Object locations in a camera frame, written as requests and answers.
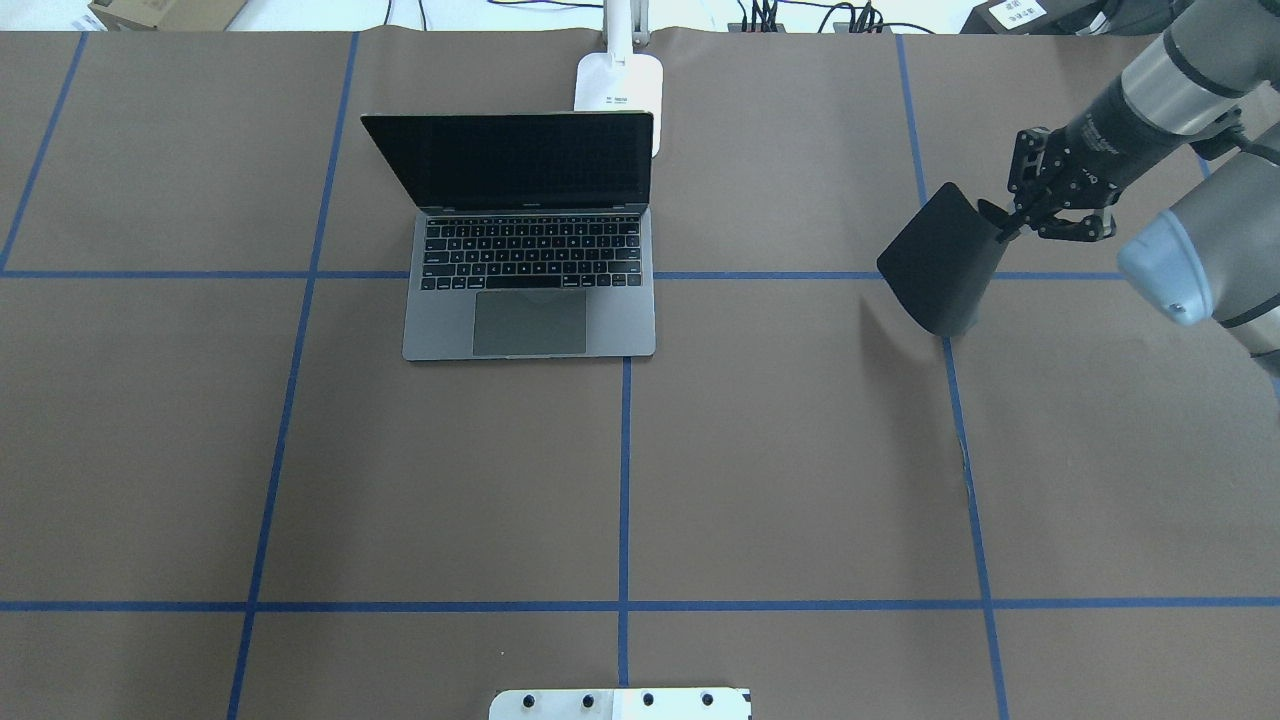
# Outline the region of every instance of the blue joint cap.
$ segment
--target blue joint cap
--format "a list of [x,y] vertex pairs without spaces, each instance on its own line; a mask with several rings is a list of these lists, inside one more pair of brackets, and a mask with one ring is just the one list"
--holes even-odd
[[1179,325],[1192,325],[1213,314],[1204,265],[1172,210],[1161,210],[1126,242],[1116,263],[1129,284]]

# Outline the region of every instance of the robot end effector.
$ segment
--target robot end effector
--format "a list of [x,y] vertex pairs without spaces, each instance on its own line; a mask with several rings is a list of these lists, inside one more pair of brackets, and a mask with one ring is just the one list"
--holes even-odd
[[[1120,193],[1175,149],[1192,143],[1213,159],[1240,147],[1120,263],[1166,315],[1183,324],[1212,315],[1280,377],[1280,124],[1251,143],[1235,108],[1267,81],[1280,81],[1280,0],[1199,0],[1065,127],[1018,133],[1010,211],[982,200],[974,210],[947,183],[877,265],[920,325],[960,334],[1024,228],[1052,240],[1110,237]],[[1062,210],[1092,214],[1073,222]]]

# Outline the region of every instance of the keyboard key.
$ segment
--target keyboard key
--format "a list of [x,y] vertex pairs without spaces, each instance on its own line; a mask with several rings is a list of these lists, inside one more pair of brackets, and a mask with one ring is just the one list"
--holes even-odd
[[559,287],[559,275],[509,275],[488,278],[489,290],[508,290],[524,287]]

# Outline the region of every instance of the open laptop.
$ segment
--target open laptop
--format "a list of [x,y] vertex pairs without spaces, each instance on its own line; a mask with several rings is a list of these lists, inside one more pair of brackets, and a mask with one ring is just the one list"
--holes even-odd
[[653,115],[360,119],[419,208],[406,360],[653,355]]

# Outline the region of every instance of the black screen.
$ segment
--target black screen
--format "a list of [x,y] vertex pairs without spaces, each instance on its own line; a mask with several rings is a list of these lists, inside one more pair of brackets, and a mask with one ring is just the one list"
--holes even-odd
[[649,201],[653,115],[362,115],[419,208]]

